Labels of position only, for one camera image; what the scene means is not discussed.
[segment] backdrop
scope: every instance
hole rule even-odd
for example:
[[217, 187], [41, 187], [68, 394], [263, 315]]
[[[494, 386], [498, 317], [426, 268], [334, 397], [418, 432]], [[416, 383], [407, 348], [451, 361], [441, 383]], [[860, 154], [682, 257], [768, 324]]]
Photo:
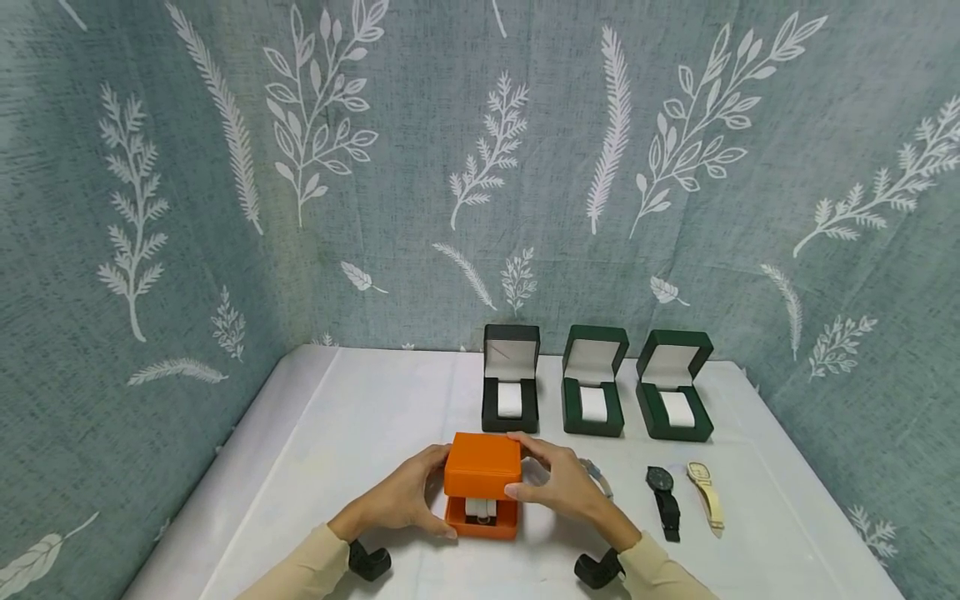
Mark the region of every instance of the backdrop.
[[118, 598], [295, 345], [703, 329], [960, 596], [960, 4], [0, 6], [0, 600]]

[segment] person's right hand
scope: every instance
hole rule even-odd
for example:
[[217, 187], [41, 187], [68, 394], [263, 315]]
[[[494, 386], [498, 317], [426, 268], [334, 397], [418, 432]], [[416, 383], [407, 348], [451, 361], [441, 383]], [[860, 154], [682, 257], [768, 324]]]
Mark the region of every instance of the person's right hand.
[[550, 471], [550, 481], [542, 486], [509, 484], [504, 493], [519, 502], [541, 504], [555, 513], [593, 525], [617, 552], [640, 541], [640, 531], [600, 491], [573, 450], [518, 431], [507, 437], [520, 442], [524, 456], [536, 459]]

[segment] patterned curtain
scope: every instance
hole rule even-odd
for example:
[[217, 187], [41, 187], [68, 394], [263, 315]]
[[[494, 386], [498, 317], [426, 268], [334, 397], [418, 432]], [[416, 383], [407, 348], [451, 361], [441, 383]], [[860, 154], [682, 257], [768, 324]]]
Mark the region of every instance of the patterned curtain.
[[709, 333], [960, 596], [954, 0], [0, 3], [0, 600], [118, 598], [296, 345]]

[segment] black clamp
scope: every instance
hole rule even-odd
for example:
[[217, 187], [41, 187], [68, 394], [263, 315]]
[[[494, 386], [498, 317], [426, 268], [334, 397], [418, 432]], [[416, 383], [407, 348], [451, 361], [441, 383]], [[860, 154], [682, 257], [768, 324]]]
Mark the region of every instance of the black clamp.
[[573, 567], [573, 572], [588, 588], [600, 589], [624, 572], [616, 557], [617, 553], [613, 548], [607, 550], [607, 554], [603, 555], [599, 563], [589, 555], [581, 554]]
[[386, 548], [378, 548], [371, 554], [367, 554], [367, 548], [363, 547], [360, 540], [354, 540], [350, 543], [348, 565], [351, 571], [372, 582], [390, 570], [390, 552]]

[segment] sleeve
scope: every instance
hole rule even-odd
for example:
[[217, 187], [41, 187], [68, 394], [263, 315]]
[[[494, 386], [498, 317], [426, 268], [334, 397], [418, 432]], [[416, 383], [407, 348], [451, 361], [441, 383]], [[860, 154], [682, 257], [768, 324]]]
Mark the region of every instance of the sleeve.
[[348, 569], [349, 545], [324, 524], [236, 600], [319, 600]]
[[618, 558], [626, 575], [623, 585], [634, 600], [717, 600], [679, 563], [671, 561], [647, 532]]

